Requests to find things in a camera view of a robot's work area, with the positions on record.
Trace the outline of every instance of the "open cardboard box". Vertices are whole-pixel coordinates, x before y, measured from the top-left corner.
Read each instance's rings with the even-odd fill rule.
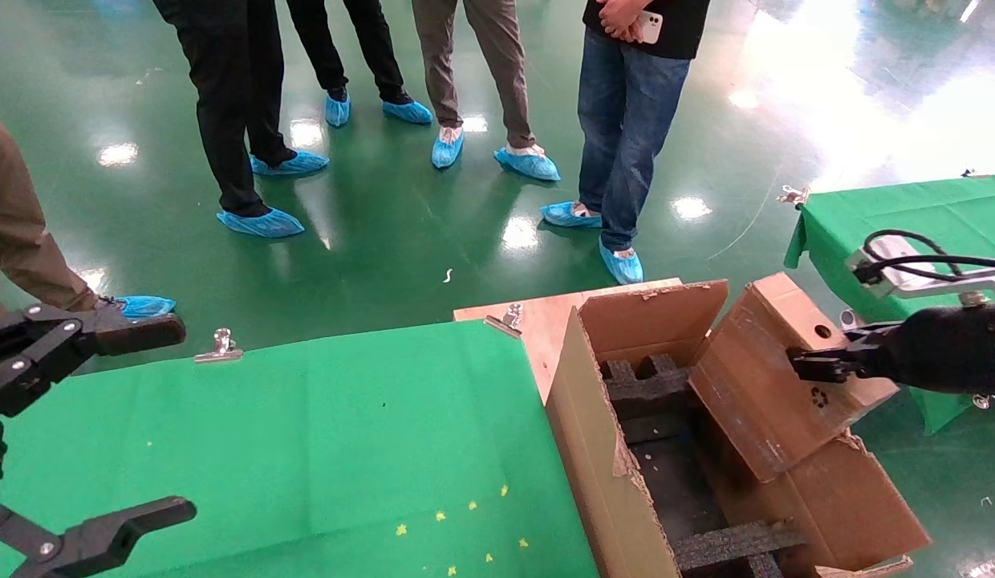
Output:
[[[911,566],[906,553],[929,537],[847,432],[894,385],[796,377],[788,347],[836,347],[845,337],[784,274],[748,286],[710,332],[727,291],[715,281],[594,297],[568,319],[546,410],[603,576],[680,575],[599,368],[658,354],[692,370],[713,417],[693,434],[725,519],[791,519],[805,538],[780,556],[784,575],[860,575],[899,561],[864,574],[882,576]]]

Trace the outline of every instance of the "brown pants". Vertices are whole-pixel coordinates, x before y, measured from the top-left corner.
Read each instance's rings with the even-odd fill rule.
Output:
[[[45,215],[19,147],[0,122],[0,270],[42,303],[66,311],[98,296],[71,268],[45,226]],[[0,315],[4,312],[0,303]]]
[[[441,127],[461,127],[451,52],[458,0],[412,0],[416,32],[423,47],[427,92]],[[526,106],[526,53],[519,40],[515,0],[465,0],[465,17],[476,32],[483,58],[497,84],[505,111],[508,143],[525,148],[535,142]]]

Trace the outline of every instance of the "cable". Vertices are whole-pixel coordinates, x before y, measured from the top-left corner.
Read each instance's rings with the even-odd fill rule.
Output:
[[[930,249],[936,252],[935,255],[905,255],[902,257],[893,257],[890,259],[883,259],[875,249],[872,248],[871,242],[875,241],[880,237],[887,237],[887,235],[896,235],[896,237],[913,238],[913,240],[922,242],[922,244],[929,246]],[[960,269],[959,264],[967,264],[967,266],[979,266],[979,267],[993,267],[995,268],[995,259],[990,259],[986,257],[966,257],[963,255],[949,255],[948,252],[944,251],[942,246],[939,246],[937,242],[934,242],[930,238],[923,234],[912,233],[908,230],[878,230],[873,234],[869,234],[865,238],[865,243],[862,246],[862,250],[872,259],[875,259],[875,263],[867,264],[864,267],[858,267],[860,273],[860,278],[868,278],[872,275],[876,275],[879,271],[884,268],[894,268],[894,270],[902,271],[902,273],[910,275],[918,275],[918,277],[924,277],[927,279],[936,279],[936,281],[945,281],[948,283],[955,283],[957,281],[962,281],[965,277],[965,273]],[[902,267],[904,263],[944,263],[946,266],[950,267],[950,271],[953,275],[944,275],[939,273],[932,273],[931,271],[920,271],[912,267]]]
[[[885,261],[886,259],[883,259],[879,253],[875,252],[875,248],[872,248],[871,242],[880,237],[890,237],[890,235],[893,235],[893,237],[913,238],[913,240],[922,242],[925,246],[929,246],[929,248],[937,253],[937,255],[946,255],[948,253],[944,251],[942,246],[939,246],[938,242],[926,237],[926,235],[912,233],[912,231],[909,230],[899,230],[899,228],[883,228],[883,230],[878,230],[873,234],[869,234],[868,237],[865,238],[865,243],[862,245],[862,249],[864,249],[864,252],[867,253],[869,257],[875,259],[877,263],[879,263],[879,261]],[[895,270],[902,271],[902,273],[918,275],[919,277],[925,277],[928,279],[937,279],[937,281],[953,282],[956,281],[956,277],[964,277],[963,271],[961,271],[960,267],[956,264],[950,264],[950,273],[953,273],[953,277],[951,275],[931,273],[931,271],[921,271],[913,267],[894,266],[893,268],[895,268]]]

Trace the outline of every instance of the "green table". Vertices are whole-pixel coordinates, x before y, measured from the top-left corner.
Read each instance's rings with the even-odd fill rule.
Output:
[[[796,267],[808,251],[829,289],[868,323],[905,319],[922,307],[956,306],[955,295],[876,299],[861,287],[843,261],[882,228],[926,234],[950,253],[995,257],[995,176],[812,194],[785,264]],[[930,434],[971,405],[969,396],[913,389],[912,395]]]
[[[526,351],[479,321],[71,378],[7,425],[0,501],[51,530],[197,504],[110,577],[597,577]]]

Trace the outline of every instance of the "robotic arm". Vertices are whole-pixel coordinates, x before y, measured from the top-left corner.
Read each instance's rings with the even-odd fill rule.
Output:
[[[935,254],[917,254],[905,242],[904,250],[883,255],[888,238],[914,238]],[[952,274],[937,274],[921,263],[947,263]],[[987,267],[961,271],[959,263]],[[956,294],[962,307],[928,307],[904,322],[849,330],[845,348],[791,351],[790,363],[802,380],[842,384],[854,373],[924,390],[995,396],[995,303],[982,293],[995,296],[995,259],[948,255],[922,235],[882,230],[869,235],[847,266],[881,299]]]
[[[122,355],[179,344],[174,315],[139,322],[113,308],[65,312],[34,306],[0,322],[0,417],[16,417],[51,385],[94,355]],[[0,421],[0,479],[9,446]],[[11,578],[86,578],[123,566],[142,535],[187,522],[194,505],[171,497],[89,519],[55,535],[0,504],[0,542],[26,560]]]

